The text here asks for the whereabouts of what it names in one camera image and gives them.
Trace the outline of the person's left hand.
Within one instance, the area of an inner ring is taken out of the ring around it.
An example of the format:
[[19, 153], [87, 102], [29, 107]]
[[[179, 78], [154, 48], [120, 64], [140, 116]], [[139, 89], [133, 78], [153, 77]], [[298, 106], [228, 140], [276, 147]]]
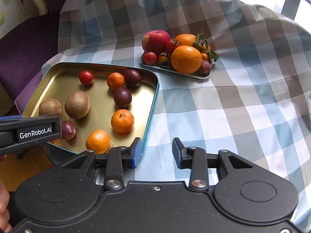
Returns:
[[8, 203], [10, 201], [10, 195], [7, 191], [7, 187], [1, 180], [0, 186], [0, 227], [3, 232], [10, 232], [12, 226], [9, 224], [10, 213], [7, 210]]

